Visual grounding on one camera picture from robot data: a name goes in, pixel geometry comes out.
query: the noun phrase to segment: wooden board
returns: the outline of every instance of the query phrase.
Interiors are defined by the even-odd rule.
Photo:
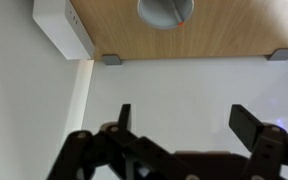
[[[95,59],[247,56],[288,48],[288,0],[195,0],[187,23],[145,24],[137,0],[71,0],[96,46]]]

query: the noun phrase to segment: screw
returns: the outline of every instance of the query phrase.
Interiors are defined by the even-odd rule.
[[[185,180],[200,180],[200,178],[194,174],[189,174],[186,176]]]
[[[262,176],[254,175],[252,176],[251,180],[265,180]]]
[[[117,131],[118,131],[118,127],[116,127],[116,126],[112,127],[112,128],[111,128],[111,131],[112,131],[112,132],[117,132]]]
[[[278,128],[278,127],[272,127],[272,130],[275,131],[275,132],[280,132],[281,131],[280,128]]]
[[[77,138],[79,138],[79,139],[83,139],[85,137],[86,137],[86,133],[84,133],[84,132],[81,132],[77,135]]]

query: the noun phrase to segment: black metal part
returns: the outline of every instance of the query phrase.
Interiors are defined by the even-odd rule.
[[[281,169],[281,158],[284,154],[285,131],[274,131],[265,127],[259,136],[253,153],[245,167],[243,179],[260,176],[263,179],[278,179]]]
[[[129,131],[130,113],[131,106],[123,105],[118,123],[103,126],[95,136],[70,134],[48,179],[88,180],[103,165],[127,180],[283,179],[279,173],[281,164],[288,165],[288,134],[278,126],[264,126],[241,105],[232,106],[229,126],[252,152],[250,159],[230,153],[170,154]]]
[[[118,127],[120,130],[131,130],[131,116],[131,105],[124,104],[118,118]]]
[[[264,124],[241,105],[232,105],[229,126],[244,146],[252,152]]]
[[[88,131],[77,131],[71,133],[67,137],[47,179],[86,180],[91,178],[95,169],[88,168],[83,164],[85,147],[91,141],[92,134]]]

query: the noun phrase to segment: white panel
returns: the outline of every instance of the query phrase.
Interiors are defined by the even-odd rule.
[[[62,146],[79,61],[32,18],[33,1],[0,0],[0,180],[46,179]]]
[[[92,58],[94,44],[70,0],[35,0],[33,18],[66,59]]]
[[[170,152],[228,150],[249,156],[228,127],[232,104],[288,131],[288,61],[264,57],[95,62],[84,129],[93,133],[132,104],[132,131]],[[96,179],[111,174],[101,170]],[[283,170],[288,179],[288,169]]]
[[[79,63],[70,108],[67,115],[63,142],[71,132],[82,129],[93,63],[93,60],[81,60]]]

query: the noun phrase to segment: gray bracket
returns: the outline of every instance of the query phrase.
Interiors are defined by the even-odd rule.
[[[288,48],[281,48],[274,51],[274,53],[267,57],[268,61],[286,61],[288,60]]]
[[[102,61],[107,65],[107,66],[114,66],[114,65],[122,65],[121,59],[118,57],[116,54],[112,55],[103,55],[102,56]]]

